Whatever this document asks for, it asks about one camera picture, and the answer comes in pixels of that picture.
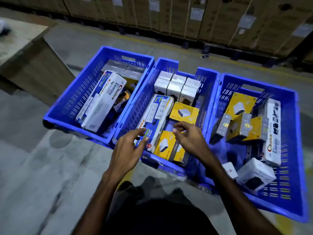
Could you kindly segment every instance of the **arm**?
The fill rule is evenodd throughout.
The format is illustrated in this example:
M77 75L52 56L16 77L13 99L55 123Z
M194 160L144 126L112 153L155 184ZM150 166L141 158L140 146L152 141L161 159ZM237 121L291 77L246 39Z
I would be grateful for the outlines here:
M118 140L112 153L110 166L104 172L96 192L74 228L72 235L95 235L102 232L118 184L126 173L136 166L146 142L149 140L149 137L145 137L139 146L136 149L134 148L134 140L138 135L143 136L145 131L145 128L131 130Z
M219 160L209 149L201 129L186 123L174 125L176 139L210 171L217 190L237 234L281 234L250 202L227 175Z

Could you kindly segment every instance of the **forearm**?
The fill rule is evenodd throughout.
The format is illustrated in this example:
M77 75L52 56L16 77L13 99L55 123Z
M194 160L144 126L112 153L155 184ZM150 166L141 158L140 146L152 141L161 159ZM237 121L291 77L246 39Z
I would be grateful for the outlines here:
M100 234L106 221L114 192L123 177L107 170L72 235Z
M236 233L280 234L227 175L218 159L214 155L206 158L202 162L210 172Z

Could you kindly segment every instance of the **person's left hand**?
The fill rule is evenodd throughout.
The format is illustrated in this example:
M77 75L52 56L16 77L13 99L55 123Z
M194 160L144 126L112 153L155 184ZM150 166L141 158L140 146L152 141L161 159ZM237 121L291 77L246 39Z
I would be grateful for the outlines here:
M134 140L138 135L144 136L145 131L145 128L131 130L117 141L108 169L115 177L122 179L138 163L149 137L145 137L137 148Z

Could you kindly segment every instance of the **blue plastic crate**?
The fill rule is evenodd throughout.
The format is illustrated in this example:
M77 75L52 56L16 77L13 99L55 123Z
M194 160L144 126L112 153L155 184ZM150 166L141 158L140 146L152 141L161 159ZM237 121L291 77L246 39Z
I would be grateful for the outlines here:
M243 187L242 189L258 208L284 215L296 221L306 222L308 205L297 92L227 73L221 75L220 82L222 84L217 90L206 142L209 144L213 126L224 113L234 91L257 97L257 106L268 97L280 101L282 163L281 167L274 168L277 180L261 189L258 195L249 193ZM221 163L231 161L236 170L243 166L246 146L231 145L222 139L215 145L209 144L209 147ZM205 176L205 168L201 163L199 163L197 177L200 182L207 183L208 187L214 187L213 180Z
M80 127L75 121L75 117L83 107L87 98L100 80L101 69L109 60L117 60L131 65L145 67L142 78L134 89L131 98L128 100L123 112L117 119L100 133L92 133ZM111 139L121 122L124 114L134 99L140 86L147 78L154 64L154 57L141 55L129 51L120 50L113 47L103 46L99 49L96 55L89 61L88 65L80 72L76 79L68 86L58 100L53 104L49 111L44 116L44 120L53 123L58 128L84 137L90 141L101 144L106 147L114 147Z
M220 73L211 69L198 68L195 75L178 71L178 61L159 58L153 66L150 74L138 91L137 95L131 102L122 122L119 124L118 130L113 137L113 143L126 134L128 131L135 129L143 112L145 111L152 95L154 94L154 83L160 71L176 73L182 76L190 77L201 81L201 90L199 97L193 106L200 109L196 125L202 129L203 135L206 135L209 125L209 119L213 108L213 103L219 83ZM174 121L168 119L163 130L172 131ZM169 171L179 176L192 177L196 174L199 161L194 157L190 157L186 168L182 168L172 162L160 158L147 151L143 152L142 162L154 167Z

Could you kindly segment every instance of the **table top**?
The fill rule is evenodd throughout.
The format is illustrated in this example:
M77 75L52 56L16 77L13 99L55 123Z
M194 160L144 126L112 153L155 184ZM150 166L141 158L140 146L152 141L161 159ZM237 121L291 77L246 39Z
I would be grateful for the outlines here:
M18 56L18 53L48 31L48 26L2 18L11 29L8 35L0 36L0 67Z

